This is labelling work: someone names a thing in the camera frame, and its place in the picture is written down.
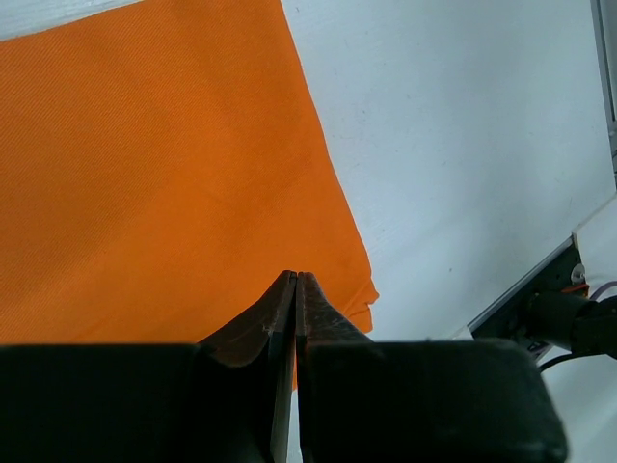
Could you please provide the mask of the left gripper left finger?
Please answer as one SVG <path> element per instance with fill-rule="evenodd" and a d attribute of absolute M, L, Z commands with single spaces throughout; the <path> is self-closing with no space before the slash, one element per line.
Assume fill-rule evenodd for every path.
<path fill-rule="evenodd" d="M 296 276 L 197 343 L 1 349 L 5 462 L 283 462 Z"/>

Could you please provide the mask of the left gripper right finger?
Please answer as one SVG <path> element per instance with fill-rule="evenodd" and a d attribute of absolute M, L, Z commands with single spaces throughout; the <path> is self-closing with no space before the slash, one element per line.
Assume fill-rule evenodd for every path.
<path fill-rule="evenodd" d="M 563 462 L 541 374 L 505 340 L 370 340 L 314 275 L 295 299 L 300 443 L 307 462 Z"/>

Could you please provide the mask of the orange trousers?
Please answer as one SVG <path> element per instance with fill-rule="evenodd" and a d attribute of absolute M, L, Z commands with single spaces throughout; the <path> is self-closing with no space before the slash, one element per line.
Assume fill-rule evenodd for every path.
<path fill-rule="evenodd" d="M 2 342 L 201 340 L 284 270 L 371 330 L 279 2 L 143 1 L 2 43 Z"/>

